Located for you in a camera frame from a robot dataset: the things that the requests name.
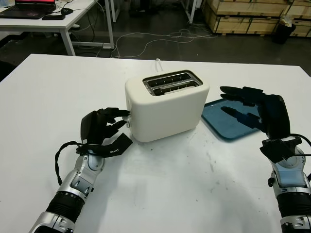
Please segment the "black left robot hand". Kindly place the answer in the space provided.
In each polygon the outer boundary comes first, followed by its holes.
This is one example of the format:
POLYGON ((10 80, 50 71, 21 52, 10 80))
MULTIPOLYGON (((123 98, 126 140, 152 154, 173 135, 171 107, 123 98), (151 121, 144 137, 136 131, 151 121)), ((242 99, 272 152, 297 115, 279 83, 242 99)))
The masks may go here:
POLYGON ((82 118, 80 138, 83 144, 101 145, 106 138, 114 136, 126 121, 116 121, 118 117, 128 117, 128 110, 108 107, 92 111, 82 118))

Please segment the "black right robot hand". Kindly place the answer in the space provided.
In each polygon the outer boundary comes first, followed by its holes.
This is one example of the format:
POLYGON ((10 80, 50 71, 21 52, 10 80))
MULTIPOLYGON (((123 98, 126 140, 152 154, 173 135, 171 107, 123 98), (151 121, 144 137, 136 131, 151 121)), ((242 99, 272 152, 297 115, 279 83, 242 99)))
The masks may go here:
POLYGON ((239 123, 256 128, 269 139, 282 139, 290 136, 290 120, 284 99, 280 95, 267 95, 261 89, 251 87, 221 86, 221 97, 225 100, 239 101, 244 106, 257 107, 258 116, 241 113, 231 107, 223 106, 221 110, 234 117, 239 123))

